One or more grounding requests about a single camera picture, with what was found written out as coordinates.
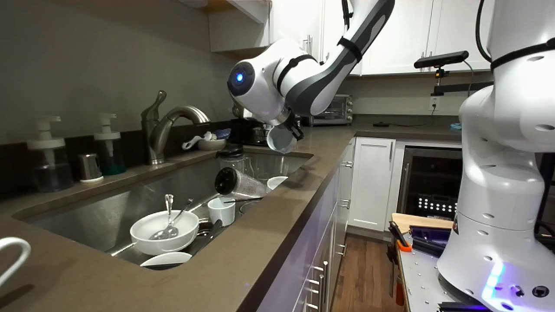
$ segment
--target white cabinet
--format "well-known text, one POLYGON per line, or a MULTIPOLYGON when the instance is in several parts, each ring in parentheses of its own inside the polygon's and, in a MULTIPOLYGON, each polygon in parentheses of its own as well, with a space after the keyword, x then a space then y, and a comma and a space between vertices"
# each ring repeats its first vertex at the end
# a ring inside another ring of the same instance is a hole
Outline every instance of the white cabinet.
POLYGON ((322 57, 324 5, 320 0, 249 1, 263 3, 262 8, 256 7, 255 10, 256 15, 263 15, 260 21, 244 14, 244 8, 209 14, 209 47, 213 52, 262 48, 286 38, 296 41, 315 59, 322 57))
POLYGON ((395 0, 388 22, 362 57, 360 74, 418 73, 426 50, 433 0, 395 0))
MULTIPOLYGON (((492 15, 492 3, 485 1, 482 12, 482 43, 492 15)), ((374 43, 364 53, 359 71, 352 74, 402 74, 428 69, 414 69, 414 60, 423 55, 437 55, 468 50, 468 64, 473 69, 489 69, 475 47, 473 26, 478 0, 395 0, 393 12, 374 43)), ((445 66, 447 71, 468 71, 466 64, 445 66)))
POLYGON ((352 204, 348 225, 385 230, 390 211, 390 187, 395 140, 359 137, 353 152, 352 204))
POLYGON ((211 52, 260 48, 270 43, 268 19, 256 22, 237 8, 227 8, 209 12, 208 22, 211 52))
MULTIPOLYGON (((475 45, 475 17, 480 0, 433 0, 431 26, 428 34, 428 55, 468 50, 466 62, 473 69, 489 69, 489 62, 475 45)), ((482 10, 480 36, 487 45, 490 27, 492 1, 485 1, 482 10)), ((451 71, 464 71, 466 64, 445 66, 451 71)))
POLYGON ((281 38, 296 41, 298 47, 322 59, 324 38, 322 0, 275 0, 270 12, 272 41, 281 38))

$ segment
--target white plate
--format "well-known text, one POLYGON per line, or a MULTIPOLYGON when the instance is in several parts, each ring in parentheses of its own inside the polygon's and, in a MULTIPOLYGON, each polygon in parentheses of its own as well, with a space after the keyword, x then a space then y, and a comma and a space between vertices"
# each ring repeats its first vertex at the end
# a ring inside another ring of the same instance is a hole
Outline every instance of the white plate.
POLYGON ((178 263, 187 263, 189 260, 190 260, 190 253, 170 251, 142 261, 140 267, 178 265, 178 263))
POLYGON ((286 178, 288 178, 288 177, 284 177, 284 175, 270 177, 270 178, 267 178, 265 185, 267 185, 270 190, 274 190, 274 189, 277 189, 279 183, 282 183, 286 178))

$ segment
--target white cup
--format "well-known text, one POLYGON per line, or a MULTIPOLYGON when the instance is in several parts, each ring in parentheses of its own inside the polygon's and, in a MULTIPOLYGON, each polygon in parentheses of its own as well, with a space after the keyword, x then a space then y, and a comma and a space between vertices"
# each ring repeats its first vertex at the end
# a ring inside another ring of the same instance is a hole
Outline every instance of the white cup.
POLYGON ((0 239, 0 251, 7 246, 19 246, 20 253, 19 253, 19 258, 0 275, 0 286, 5 284, 7 279, 10 279, 15 274, 15 270, 20 268, 20 265, 29 258, 29 253, 31 253, 31 244, 20 237, 0 239))
POLYGON ((208 201, 208 216, 211 223, 222 220, 222 227, 227 227, 236 220, 236 203, 232 199, 215 197, 208 201))

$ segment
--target white bowl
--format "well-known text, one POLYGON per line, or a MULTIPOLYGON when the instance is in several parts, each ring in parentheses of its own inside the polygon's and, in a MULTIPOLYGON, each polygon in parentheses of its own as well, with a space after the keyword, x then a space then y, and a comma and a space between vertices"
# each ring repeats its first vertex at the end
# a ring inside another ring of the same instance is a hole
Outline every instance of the white bowl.
POLYGON ((211 223, 222 220, 222 227, 227 227, 236 220, 236 203, 232 197, 215 197, 208 201, 208 216, 211 223))
POLYGON ((166 251, 183 249, 189 246, 199 227, 199 218, 194 213, 183 211, 175 222, 173 227, 178 229, 175 237, 168 239, 151 239, 156 230, 161 230, 168 225, 168 213, 157 211, 137 220, 128 230, 138 251, 145 255, 159 255, 166 251))
POLYGON ((216 138, 216 140, 199 138, 199 140, 197 140, 197 147, 199 147, 201 151, 216 151, 216 149, 223 149, 223 147, 225 147, 225 140, 223 140, 223 138, 216 138))
POLYGON ((279 183, 282 183, 286 178, 288 178, 288 177, 284 177, 284 175, 270 177, 270 178, 267 178, 265 185, 267 185, 270 190, 274 190, 274 189, 277 189, 279 183))

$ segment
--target upper cabinet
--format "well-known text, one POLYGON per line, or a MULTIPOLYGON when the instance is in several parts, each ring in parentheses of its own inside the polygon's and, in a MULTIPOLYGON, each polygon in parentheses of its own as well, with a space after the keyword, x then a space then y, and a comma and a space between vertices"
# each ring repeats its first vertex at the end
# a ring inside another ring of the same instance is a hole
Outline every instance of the upper cabinet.
MULTIPOLYGON (((352 74, 404 74, 414 60, 468 50, 473 69, 489 69, 475 47, 473 27, 478 0, 395 0, 395 8, 374 43, 364 53, 359 71, 352 74)), ((482 43, 485 47, 492 15, 492 1, 482 12, 482 43)), ((445 66, 447 71, 468 71, 466 64, 445 66)))
POLYGON ((204 10, 209 22, 209 48, 237 52, 270 43, 270 0, 209 0, 204 10))
POLYGON ((322 24, 324 5, 320 0, 229 0, 236 8, 208 10, 209 45, 213 52, 237 52, 263 48, 288 38, 310 52, 315 59, 322 57, 322 24))
MULTIPOLYGON (((343 34, 340 0, 225 0, 237 8, 209 10, 213 52, 263 48, 288 38, 317 60, 324 60, 343 34)), ((482 12, 482 43, 487 45, 494 0, 482 12)), ((489 69, 477 50, 473 27, 478 0, 395 0, 393 12, 378 38, 350 74, 405 74, 414 60, 468 50, 471 69, 489 69)), ((468 71, 466 64, 445 66, 468 71)))
POLYGON ((412 64, 425 55, 431 8, 433 0, 395 0, 388 22, 360 60, 359 74, 418 73, 412 64))
MULTIPOLYGON (((489 69, 489 62, 480 55, 475 43, 475 19, 480 0, 433 0, 431 24, 428 34, 426 55, 468 50, 466 62, 473 69, 489 69)), ((490 29, 492 0, 487 0, 482 10, 480 36, 487 47, 490 29)), ((466 64, 452 64, 445 69, 464 71, 466 64)))

